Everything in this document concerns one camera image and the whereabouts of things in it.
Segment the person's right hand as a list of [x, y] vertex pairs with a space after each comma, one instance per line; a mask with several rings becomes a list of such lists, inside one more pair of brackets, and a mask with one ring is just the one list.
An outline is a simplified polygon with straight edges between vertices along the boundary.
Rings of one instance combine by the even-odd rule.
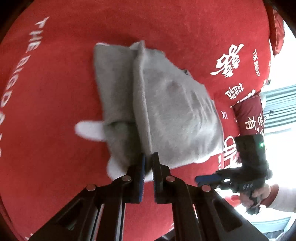
[[252, 194], [247, 194], [246, 192], [241, 192], [239, 194], [241, 204], [250, 208], [253, 206], [258, 206], [260, 202], [266, 199], [271, 194], [271, 187], [265, 184], [263, 187], [254, 190]]

